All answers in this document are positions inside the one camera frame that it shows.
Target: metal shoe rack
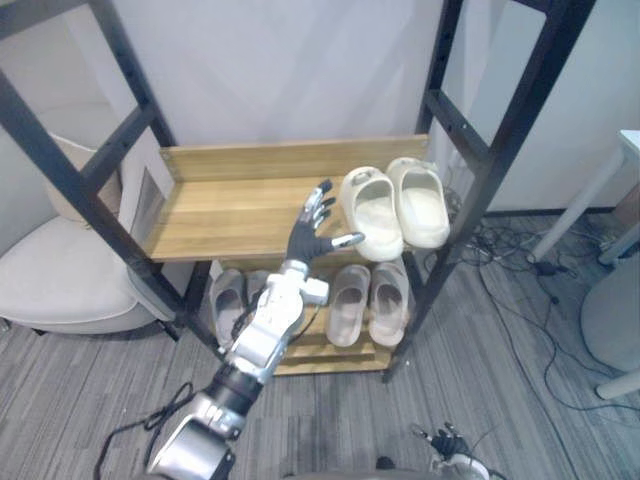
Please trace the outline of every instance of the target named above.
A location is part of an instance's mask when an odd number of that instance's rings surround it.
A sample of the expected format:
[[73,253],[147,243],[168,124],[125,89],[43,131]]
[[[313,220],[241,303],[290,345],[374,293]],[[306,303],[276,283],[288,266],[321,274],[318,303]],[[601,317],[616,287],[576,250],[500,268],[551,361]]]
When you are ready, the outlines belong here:
[[[435,252],[436,263],[426,282],[420,277],[414,254],[409,251],[403,254],[416,299],[416,309],[404,339],[391,354],[383,381],[392,378],[411,346],[415,333],[427,319],[433,302],[456,265],[461,247],[485,214],[524,143],[595,3],[595,0],[515,1],[544,13],[546,20],[497,133],[489,145],[442,90],[463,0],[443,2],[416,133],[427,133],[435,117],[475,174],[475,179],[452,225],[446,245]],[[162,275],[162,264],[154,262],[147,255],[97,196],[106,179],[117,169],[146,127],[151,127],[162,147],[175,145],[111,2],[19,0],[4,5],[0,7],[0,40],[85,3],[93,11],[138,106],[81,171],[73,167],[51,140],[1,72],[0,122],[94,230],[176,312],[178,323],[190,328],[205,345],[216,352],[218,344],[215,337],[196,318],[211,261],[196,262],[187,291],[181,296]]]

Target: white wall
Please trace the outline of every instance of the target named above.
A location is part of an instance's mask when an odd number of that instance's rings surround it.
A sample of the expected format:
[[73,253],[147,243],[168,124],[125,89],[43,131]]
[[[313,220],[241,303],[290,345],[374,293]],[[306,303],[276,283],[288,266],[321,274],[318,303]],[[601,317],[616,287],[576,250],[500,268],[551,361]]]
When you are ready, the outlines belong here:
[[115,3],[181,144],[412,133],[441,4]]
[[[463,16],[463,25],[477,17]],[[491,210],[563,208],[602,162],[620,155],[617,131],[640,127],[640,2],[600,0],[569,57]],[[485,141],[490,142],[531,51],[542,15],[515,2],[501,7],[488,55],[470,51],[461,39],[445,90]],[[467,72],[456,62],[484,58],[477,94],[460,94],[456,77]],[[440,165],[452,165],[448,179],[466,192],[472,175],[437,133],[434,152]],[[603,189],[593,206],[613,206],[638,182],[638,166],[627,164]]]
[[[116,5],[178,141],[219,144],[411,133],[441,2]],[[638,5],[598,2],[492,209],[566,206],[615,153],[616,130],[638,127]],[[480,131],[495,129],[541,20],[515,2],[465,2],[445,89]],[[439,143],[443,176],[464,192],[460,159]],[[634,176],[597,205],[615,205]]]

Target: slide sandal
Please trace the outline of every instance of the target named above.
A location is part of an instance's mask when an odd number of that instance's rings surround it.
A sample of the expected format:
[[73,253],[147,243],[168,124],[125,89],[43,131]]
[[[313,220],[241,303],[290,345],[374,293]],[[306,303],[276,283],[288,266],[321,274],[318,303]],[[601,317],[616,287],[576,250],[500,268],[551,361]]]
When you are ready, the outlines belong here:
[[370,280],[371,275],[366,267],[348,265],[340,270],[333,281],[325,333],[335,346],[348,347],[358,340]]
[[218,343],[225,350],[233,345],[233,325],[244,313],[244,276],[236,269],[222,272],[211,288],[212,317]]
[[406,242],[421,248],[441,247],[450,227],[438,175],[425,162],[410,157],[396,158],[387,167],[387,175]]
[[402,260],[378,265],[371,275],[371,320],[374,342],[394,347],[409,320],[409,279]]
[[367,260],[384,262],[402,253],[403,241],[396,218],[393,184],[380,170],[360,167],[344,177],[339,194],[349,229],[365,239],[356,250]]
[[247,273],[247,305],[251,303],[253,297],[265,286],[268,276],[269,272],[266,270],[256,270]]

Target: floor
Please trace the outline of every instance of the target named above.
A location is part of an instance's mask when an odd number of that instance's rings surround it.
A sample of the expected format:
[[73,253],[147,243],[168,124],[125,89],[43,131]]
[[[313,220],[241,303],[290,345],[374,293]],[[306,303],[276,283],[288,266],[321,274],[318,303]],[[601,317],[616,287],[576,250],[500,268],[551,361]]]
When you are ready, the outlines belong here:
[[[541,231],[553,220],[492,222]],[[610,215],[592,215],[576,231],[600,236],[614,227]],[[566,235],[549,258],[556,261],[564,252],[560,260],[576,278],[559,273],[540,279],[559,300],[550,307],[548,329],[564,349],[601,372],[586,371],[564,356],[552,367],[554,392],[581,406],[603,405],[593,388],[614,373],[590,357],[580,337],[582,299],[606,274],[589,255],[591,246],[583,236]],[[510,257],[509,265],[514,269],[520,260]],[[556,402],[543,383],[551,355],[548,341],[500,307],[547,416],[514,360],[479,275],[497,302],[544,321],[549,298],[534,275],[495,262],[482,267],[460,263],[391,383],[382,384],[379,373],[352,373],[277,378],[269,384],[235,445],[238,461],[231,478],[366,470],[379,455],[401,467],[425,470],[430,449],[411,435],[409,425],[416,422],[433,431],[447,420],[471,443],[489,432],[474,455],[510,479],[575,478],[567,455],[581,479],[640,478],[640,415],[620,408],[578,412]],[[0,480],[90,478],[109,431],[163,405],[185,381],[205,386],[216,366],[213,355],[188,332],[176,344],[155,326],[112,336],[38,337],[13,325],[0,336]],[[640,407],[640,394],[618,401]],[[177,421],[179,415],[163,437]],[[148,438],[142,429],[116,438],[102,478],[129,479],[139,473]]]

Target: white cylinder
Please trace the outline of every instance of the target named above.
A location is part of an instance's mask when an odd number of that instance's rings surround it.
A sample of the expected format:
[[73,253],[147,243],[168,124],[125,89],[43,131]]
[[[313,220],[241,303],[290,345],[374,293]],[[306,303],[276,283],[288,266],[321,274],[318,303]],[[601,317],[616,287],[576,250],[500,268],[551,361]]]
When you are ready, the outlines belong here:
[[540,240],[533,251],[527,256],[527,259],[531,263],[539,262],[549,249],[555,245],[560,237],[564,235],[564,232],[569,230],[571,225],[573,225],[578,217],[582,215],[582,213],[591,204],[602,187],[618,171],[623,162],[624,156],[619,152],[619,154],[615,155],[611,161],[604,162],[600,166],[591,183],[586,185],[584,190],[571,200],[571,203],[564,213],[560,215],[560,218],[558,218],[551,230],[542,237],[542,240]]
[[580,323],[594,357],[623,372],[640,368],[640,254],[589,291]]
[[640,389],[640,368],[596,387],[596,393],[610,399]]

